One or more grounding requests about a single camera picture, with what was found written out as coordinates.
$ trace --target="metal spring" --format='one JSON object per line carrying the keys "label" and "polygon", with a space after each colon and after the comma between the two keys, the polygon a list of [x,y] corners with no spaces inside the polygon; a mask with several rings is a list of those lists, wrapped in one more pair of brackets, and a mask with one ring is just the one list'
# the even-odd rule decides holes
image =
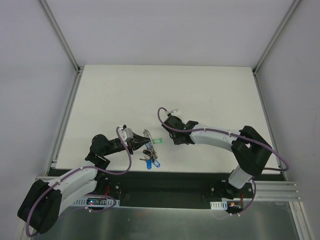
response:
{"label": "metal spring", "polygon": [[152,143],[153,138],[152,138],[152,136],[151,136],[151,133],[150,133],[147,129],[145,129],[145,130],[143,131],[143,135],[144,135],[145,138],[150,139],[150,140],[151,140],[151,143]]}
{"label": "metal spring", "polygon": [[150,147],[151,147],[151,153],[154,155],[154,158],[157,159],[158,156],[157,156],[157,153],[156,153],[156,151],[154,149],[154,143],[153,143],[154,139],[152,138],[151,133],[147,129],[145,129],[143,131],[143,135],[144,135],[145,138],[150,139],[150,143],[149,144],[150,144]]}

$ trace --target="white table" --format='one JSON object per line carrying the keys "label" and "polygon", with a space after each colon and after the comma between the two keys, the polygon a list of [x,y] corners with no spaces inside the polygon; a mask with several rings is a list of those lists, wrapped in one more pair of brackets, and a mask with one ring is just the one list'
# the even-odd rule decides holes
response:
{"label": "white table", "polygon": [[[132,156],[132,171],[230,173],[237,165],[231,152],[209,145],[174,145],[157,119],[157,110],[180,109],[183,120],[207,126],[241,129],[254,127],[271,144],[252,70],[249,67],[86,65],[66,128],[57,169],[72,169],[89,153],[92,138],[114,139],[116,127],[126,124],[143,136],[162,138],[155,150],[161,167],[147,170]],[[125,170],[125,151],[107,156],[109,170]],[[267,167],[277,168],[272,155]]]}

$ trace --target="purple cable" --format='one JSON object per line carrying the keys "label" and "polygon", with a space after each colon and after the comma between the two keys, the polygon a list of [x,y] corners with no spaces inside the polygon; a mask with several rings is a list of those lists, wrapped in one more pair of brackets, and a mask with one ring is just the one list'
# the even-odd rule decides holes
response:
{"label": "purple cable", "polygon": [[256,185],[256,182],[251,180],[253,185],[254,185],[254,192],[253,192],[253,196],[251,198],[251,201],[249,202],[249,204],[247,206],[245,206],[245,208],[240,212],[241,214],[246,211],[250,206],[251,204],[254,202],[255,198],[256,198],[256,193],[257,193],[257,185]]}
{"label": "purple cable", "polygon": [[[122,174],[125,174],[127,172],[129,172],[130,168],[131,168],[131,165],[132,165],[132,159],[131,159],[131,155],[130,155],[130,152],[129,152],[129,149],[128,147],[126,146],[125,142],[122,140],[118,130],[119,130],[119,126],[116,128],[116,135],[118,136],[120,142],[122,143],[122,145],[124,146],[127,154],[128,154],[128,157],[129,157],[129,167],[125,170],[125,171],[122,171],[122,172],[113,172],[113,171],[107,171],[107,170],[104,170],[102,168],[99,168],[99,167],[96,167],[96,166],[84,166],[82,169],[97,169],[98,171],[101,171],[101,172],[104,172],[106,174],[111,174],[111,175],[122,175]],[[79,167],[75,170],[73,170],[72,172],[68,173],[67,175],[65,175],[64,177],[62,177],[60,179],[60,182],[66,180],[68,177],[70,177],[71,175],[75,174],[76,172],[78,171],[82,171],[82,169]],[[55,182],[51,187],[49,187],[46,191],[44,191],[40,197],[34,202],[33,206],[31,207],[30,209],[30,212],[29,212],[29,215],[26,219],[26,222],[25,222],[25,233],[26,235],[29,237],[29,238],[32,238],[34,237],[35,235],[38,234],[38,232],[35,232],[34,234],[31,234],[30,231],[29,231],[29,227],[30,227],[30,220],[31,220],[31,216],[32,214],[34,213],[34,210],[36,208],[36,206],[38,205],[38,203],[41,201],[41,199],[43,199],[45,197],[45,195],[47,195],[52,189],[54,189],[57,185],[59,184],[59,182]]]}
{"label": "purple cable", "polygon": [[[157,112],[157,116],[158,119],[160,121],[160,123],[165,126],[167,129],[170,129],[172,131],[178,132],[178,133],[190,133],[190,132],[198,132],[198,131],[209,131],[209,132],[216,132],[216,133],[220,133],[220,134],[224,134],[224,135],[229,135],[229,132],[227,131],[223,131],[223,130],[219,130],[219,129],[214,129],[214,128],[197,128],[197,129],[190,129],[190,130],[180,130],[180,129],[175,129],[173,127],[170,127],[168,125],[166,125],[160,118],[160,110],[164,110],[166,113],[168,113],[167,109],[165,109],[164,107],[159,107],[158,112]],[[281,156],[277,151],[273,150],[271,147],[269,147],[268,145],[259,142],[257,140],[245,137],[245,136],[241,136],[235,133],[230,133],[230,136],[236,137],[236,138],[240,138],[243,139],[247,142],[253,143],[253,144],[257,144],[260,145],[262,147],[264,147],[265,149],[269,150],[271,153],[273,153],[274,155],[276,155],[285,165],[285,168],[272,168],[272,167],[265,167],[264,170],[272,170],[272,171],[278,171],[278,172],[284,172],[289,170],[289,163],[284,159],[283,156]]]}

